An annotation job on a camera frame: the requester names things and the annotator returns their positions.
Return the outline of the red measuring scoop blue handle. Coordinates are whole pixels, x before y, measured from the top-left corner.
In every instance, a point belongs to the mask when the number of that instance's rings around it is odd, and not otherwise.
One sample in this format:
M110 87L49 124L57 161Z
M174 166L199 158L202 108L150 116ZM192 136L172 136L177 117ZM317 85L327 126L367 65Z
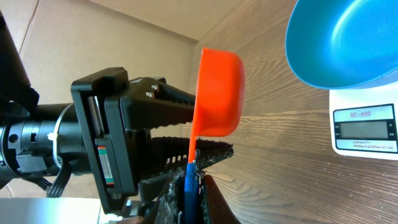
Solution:
M244 79L244 65L236 54L209 48L201 51L184 182L185 223L198 223L204 177L199 176L197 139L225 137L234 132L243 109Z

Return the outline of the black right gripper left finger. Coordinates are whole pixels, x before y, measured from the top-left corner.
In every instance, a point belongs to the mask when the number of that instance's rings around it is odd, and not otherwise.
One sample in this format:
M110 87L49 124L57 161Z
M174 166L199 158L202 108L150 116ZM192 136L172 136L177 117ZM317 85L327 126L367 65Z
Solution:
M185 171L178 168L169 175L165 185L143 224L178 224L183 223L183 187Z

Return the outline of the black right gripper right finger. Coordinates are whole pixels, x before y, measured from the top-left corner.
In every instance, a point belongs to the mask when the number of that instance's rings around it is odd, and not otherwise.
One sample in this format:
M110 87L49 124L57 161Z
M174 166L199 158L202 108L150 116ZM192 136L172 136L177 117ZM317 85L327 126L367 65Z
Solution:
M202 179L198 222L203 224L240 224L223 197L214 178L205 175Z

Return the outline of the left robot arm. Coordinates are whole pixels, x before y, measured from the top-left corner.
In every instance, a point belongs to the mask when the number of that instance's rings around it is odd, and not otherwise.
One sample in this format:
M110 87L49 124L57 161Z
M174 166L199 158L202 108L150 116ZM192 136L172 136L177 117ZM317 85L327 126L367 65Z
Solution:
M155 128L189 123L193 95L164 78L130 80L111 67L75 80L69 104L40 105L11 33L1 22L1 185L24 179L59 198L73 174L91 173L106 213L127 200L150 214L182 213L188 139L153 138Z

